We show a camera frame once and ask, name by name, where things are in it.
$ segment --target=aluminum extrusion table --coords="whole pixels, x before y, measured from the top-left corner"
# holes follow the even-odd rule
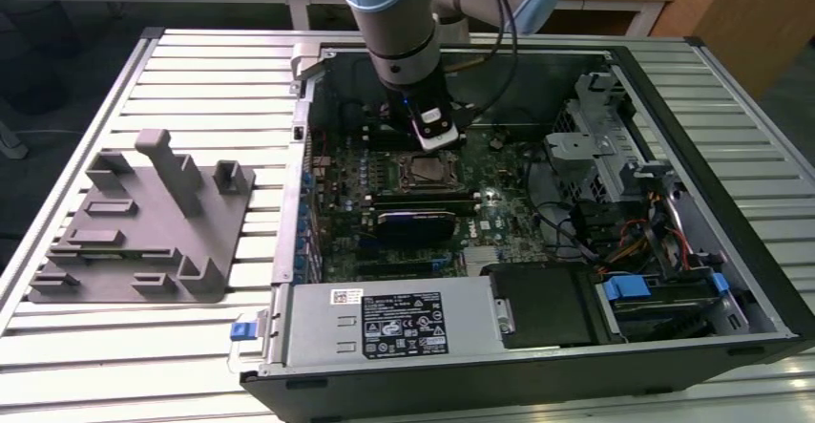
[[[0,279],[0,423],[276,421],[239,386],[260,341],[231,347],[229,325],[265,308],[277,211],[296,113],[295,44],[359,42],[349,32],[181,31],[140,40],[65,172]],[[490,43],[490,36],[474,36]],[[658,86],[804,300],[815,307],[815,173],[707,49],[680,39],[527,37],[523,43],[626,45]],[[145,127],[201,165],[236,159],[257,180],[217,304],[33,305],[24,300],[44,251],[91,182],[99,149],[132,148]],[[646,139],[660,153],[655,137]],[[399,417],[392,421],[811,421],[815,360],[802,354],[734,370],[670,394]]]

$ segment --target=robotic arm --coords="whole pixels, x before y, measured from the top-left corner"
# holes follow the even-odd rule
[[[456,23],[466,16],[508,30],[499,0],[347,0],[385,87],[391,121],[412,132],[425,151],[459,140],[460,127],[478,108],[462,106],[447,92],[436,19]],[[507,0],[519,34],[544,25],[558,0]]]

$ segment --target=white sticker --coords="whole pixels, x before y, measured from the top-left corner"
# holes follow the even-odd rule
[[[447,343],[445,337],[427,337],[424,345],[444,345]]]
[[[331,304],[333,306],[357,306],[361,304],[361,288],[331,289]]]

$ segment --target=warning label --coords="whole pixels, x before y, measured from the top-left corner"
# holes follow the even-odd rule
[[[447,353],[440,292],[363,297],[361,329],[368,359]]]

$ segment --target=blue tab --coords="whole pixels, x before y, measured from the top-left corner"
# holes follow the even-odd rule
[[[315,186],[315,179],[311,176],[311,173],[308,172],[303,172],[303,184],[301,184],[301,188],[304,190],[311,189]]]
[[[712,279],[714,279],[714,286],[716,287],[718,295],[720,296],[727,291],[730,291],[730,284],[727,283],[727,280],[724,280],[724,275],[722,275],[720,273],[715,273]]]
[[[616,290],[616,286],[611,281],[603,283],[603,289],[606,291],[606,298],[608,301],[616,301],[620,298],[620,291]]]
[[[648,289],[646,279],[639,275],[611,277],[606,284],[614,286],[620,299],[651,296],[651,289]]]
[[[299,255],[295,256],[295,261],[293,261],[295,272],[299,272],[300,270],[303,270],[307,264],[308,264],[308,261],[305,261],[304,256],[299,256]]]
[[[229,338],[233,342],[255,340],[257,338],[257,322],[232,323],[232,331],[229,332]]]

